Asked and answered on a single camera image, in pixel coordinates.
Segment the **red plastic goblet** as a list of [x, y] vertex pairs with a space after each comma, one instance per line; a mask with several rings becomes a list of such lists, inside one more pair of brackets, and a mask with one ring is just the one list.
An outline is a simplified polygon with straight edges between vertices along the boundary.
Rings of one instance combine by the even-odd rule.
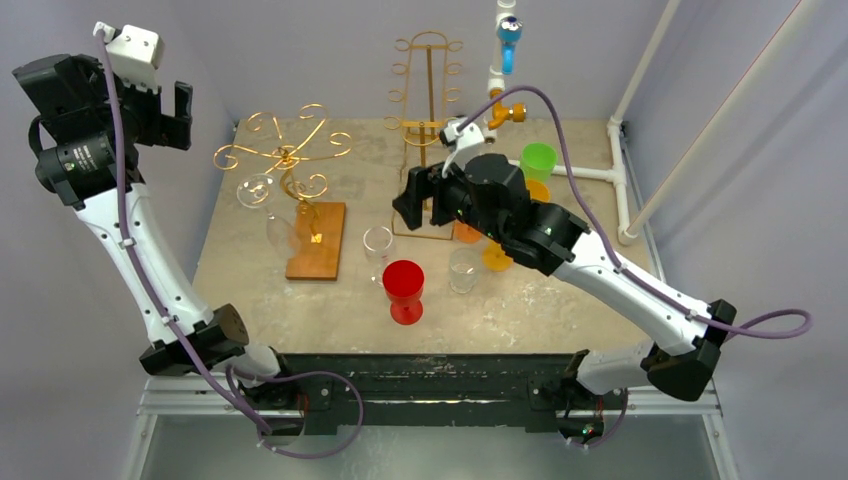
[[385, 268], [382, 280], [392, 319], [400, 325], [418, 322], [423, 315], [421, 296], [425, 275], [422, 268], [410, 260], [397, 260]]

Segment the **gold swirl wine glass rack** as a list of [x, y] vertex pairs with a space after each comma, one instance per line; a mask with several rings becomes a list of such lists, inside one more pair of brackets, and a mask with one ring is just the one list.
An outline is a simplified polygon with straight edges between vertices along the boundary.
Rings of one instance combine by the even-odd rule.
[[246, 129], [252, 133], [271, 132], [276, 139], [275, 146], [261, 150], [231, 142], [214, 152], [213, 165], [221, 171], [232, 171], [247, 159], [265, 161], [267, 165], [253, 174], [267, 173], [278, 182], [282, 190], [278, 197], [282, 214], [294, 226], [301, 243], [299, 252], [292, 259], [285, 261], [280, 257], [285, 267], [285, 278], [291, 281], [335, 281], [339, 275], [346, 204], [320, 199], [329, 190], [325, 174], [315, 172], [302, 179], [297, 175], [309, 162], [340, 159], [348, 155], [352, 150], [352, 137], [347, 132], [330, 131], [327, 142], [337, 151], [325, 156], [306, 156], [304, 149], [324, 131], [328, 111], [319, 103], [306, 104], [300, 108], [298, 118], [314, 120], [316, 124], [303, 139], [289, 142], [285, 139], [279, 117], [271, 112], [252, 114], [246, 119]]

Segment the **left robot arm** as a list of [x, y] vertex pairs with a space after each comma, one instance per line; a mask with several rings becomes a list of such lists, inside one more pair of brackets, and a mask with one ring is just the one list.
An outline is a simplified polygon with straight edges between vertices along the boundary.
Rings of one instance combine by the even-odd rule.
[[138, 167], [140, 146], [189, 149], [192, 86], [175, 83], [165, 114], [159, 87], [88, 55], [37, 59], [13, 77], [37, 109], [28, 131], [37, 180], [97, 237], [138, 306], [149, 342], [142, 368], [182, 376], [232, 366], [264, 377], [259, 395], [272, 408], [292, 405], [298, 382], [278, 354], [251, 341], [234, 306], [212, 308], [193, 290]]

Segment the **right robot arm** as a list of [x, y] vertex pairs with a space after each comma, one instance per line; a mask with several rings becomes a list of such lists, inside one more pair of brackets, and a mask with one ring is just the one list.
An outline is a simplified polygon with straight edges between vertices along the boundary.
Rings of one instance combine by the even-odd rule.
[[564, 207], [534, 200], [522, 171], [501, 154], [483, 154], [464, 168], [414, 167], [392, 202], [405, 225], [459, 221], [499, 244], [515, 263], [592, 295], [648, 335], [621, 351], [591, 351], [561, 381], [564, 399], [584, 407], [616, 388], [653, 386], [682, 401], [698, 400], [716, 369], [725, 332], [702, 315], [731, 325], [735, 308], [684, 295], [639, 266], [615, 263], [601, 235]]

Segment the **clear wine glass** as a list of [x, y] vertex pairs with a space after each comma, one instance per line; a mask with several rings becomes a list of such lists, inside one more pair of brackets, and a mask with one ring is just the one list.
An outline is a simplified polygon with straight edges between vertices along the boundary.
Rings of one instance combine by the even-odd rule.
[[278, 202], [281, 192], [274, 177], [258, 173], [238, 183], [236, 197], [245, 208], [265, 215], [268, 242], [283, 260], [288, 261], [299, 252], [301, 243], [294, 226], [282, 214]]

